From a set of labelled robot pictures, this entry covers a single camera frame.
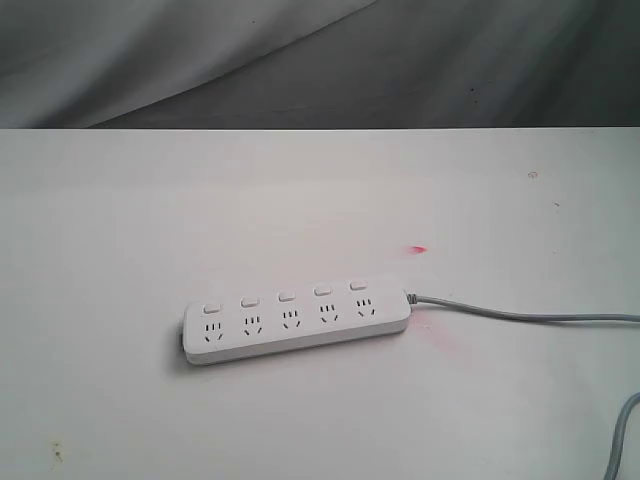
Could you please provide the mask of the white five-outlet power strip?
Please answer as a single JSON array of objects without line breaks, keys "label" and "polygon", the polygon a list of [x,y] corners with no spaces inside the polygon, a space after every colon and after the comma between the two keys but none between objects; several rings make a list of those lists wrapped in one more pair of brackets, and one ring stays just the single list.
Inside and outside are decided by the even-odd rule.
[{"label": "white five-outlet power strip", "polygon": [[190,305],[182,348],[195,366],[403,332],[411,306],[390,277],[216,293]]}]

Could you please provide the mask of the grey backdrop cloth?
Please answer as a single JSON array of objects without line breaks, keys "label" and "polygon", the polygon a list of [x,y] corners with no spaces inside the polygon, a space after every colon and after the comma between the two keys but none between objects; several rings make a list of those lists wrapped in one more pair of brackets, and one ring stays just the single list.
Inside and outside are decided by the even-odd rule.
[{"label": "grey backdrop cloth", "polygon": [[635,126],[635,1],[5,1],[5,128]]}]

